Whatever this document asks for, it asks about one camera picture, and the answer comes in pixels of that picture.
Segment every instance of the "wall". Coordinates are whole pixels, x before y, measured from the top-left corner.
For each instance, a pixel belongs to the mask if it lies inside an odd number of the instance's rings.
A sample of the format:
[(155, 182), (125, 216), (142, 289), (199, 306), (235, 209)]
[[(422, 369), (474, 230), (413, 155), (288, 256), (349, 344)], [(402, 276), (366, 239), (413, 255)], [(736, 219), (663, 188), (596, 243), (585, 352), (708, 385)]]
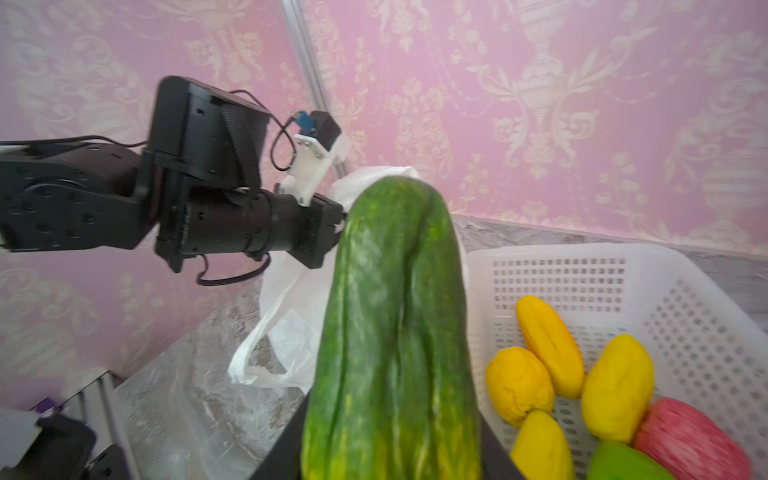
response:
[(768, 3), (304, 5), (354, 165), (457, 214), (768, 255)]
[[(5, 0), (0, 25), (4, 140), (142, 140), (167, 74), (249, 89), (279, 118), (308, 105), (278, 0)], [(279, 179), (262, 172), (265, 187)], [(177, 275), (153, 244), (0, 253), (0, 405), (66, 396), (103, 368), (128, 376), (243, 288), (196, 286), (201, 260)], [(211, 277), (254, 265), (211, 260)]]

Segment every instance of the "yellow mango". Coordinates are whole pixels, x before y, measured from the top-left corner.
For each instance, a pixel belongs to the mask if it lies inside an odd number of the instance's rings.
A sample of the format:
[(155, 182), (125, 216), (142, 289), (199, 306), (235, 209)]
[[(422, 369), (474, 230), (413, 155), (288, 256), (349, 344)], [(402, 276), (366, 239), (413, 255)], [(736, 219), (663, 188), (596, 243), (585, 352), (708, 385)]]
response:
[(525, 345), (547, 367), (554, 392), (577, 399), (584, 383), (584, 360), (560, 316), (544, 300), (524, 296), (517, 305)]
[(485, 383), (496, 412), (510, 425), (519, 427), (531, 410), (552, 411), (554, 390), (547, 369), (521, 346), (496, 353), (485, 369)]
[(611, 340), (587, 375), (581, 415), (601, 440), (630, 443), (654, 394), (654, 363), (632, 335)]
[(535, 410), (525, 417), (512, 461), (527, 480), (574, 480), (574, 462), (560, 425), (548, 414)]

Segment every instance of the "white plastic basket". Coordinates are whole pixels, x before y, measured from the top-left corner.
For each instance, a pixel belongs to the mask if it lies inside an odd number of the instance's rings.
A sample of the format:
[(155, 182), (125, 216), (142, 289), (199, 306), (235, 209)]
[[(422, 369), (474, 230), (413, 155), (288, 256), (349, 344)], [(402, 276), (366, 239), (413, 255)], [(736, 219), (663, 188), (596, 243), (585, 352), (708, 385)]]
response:
[[(560, 314), (587, 371), (611, 338), (633, 335), (654, 361), (657, 398), (679, 399), (708, 415), (744, 447), (754, 478), (768, 480), (768, 336), (684, 255), (654, 245), (590, 243), (477, 250), (468, 264), (475, 390), (507, 449), (518, 430), (494, 410), (485, 367), (500, 349), (525, 346), (515, 305), (536, 295)], [(568, 437), (577, 478), (586, 478), (597, 442), (580, 401), (556, 397), (554, 417)]]

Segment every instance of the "gray marble table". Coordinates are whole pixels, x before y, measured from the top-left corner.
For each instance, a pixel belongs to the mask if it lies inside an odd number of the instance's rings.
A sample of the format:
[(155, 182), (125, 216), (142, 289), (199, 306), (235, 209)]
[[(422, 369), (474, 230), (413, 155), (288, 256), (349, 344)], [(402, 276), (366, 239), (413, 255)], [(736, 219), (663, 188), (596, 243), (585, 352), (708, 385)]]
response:
[[(611, 240), (456, 217), (468, 252), (509, 245)], [(768, 332), (768, 260), (680, 250)], [(123, 382), (118, 408), (147, 480), (242, 480), (253, 473), (296, 411), (302, 393), (233, 385), (227, 366), (259, 321), (260, 280)], [(263, 341), (252, 362), (280, 364)]]

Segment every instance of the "cucumber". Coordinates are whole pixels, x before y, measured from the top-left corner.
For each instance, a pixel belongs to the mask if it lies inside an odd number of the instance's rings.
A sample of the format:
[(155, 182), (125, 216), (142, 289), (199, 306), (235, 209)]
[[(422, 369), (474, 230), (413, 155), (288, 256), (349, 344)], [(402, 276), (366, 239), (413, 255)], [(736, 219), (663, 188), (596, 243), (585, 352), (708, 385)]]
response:
[(304, 424), (306, 480), (481, 478), (458, 244), (440, 194), (369, 187), (339, 242)]

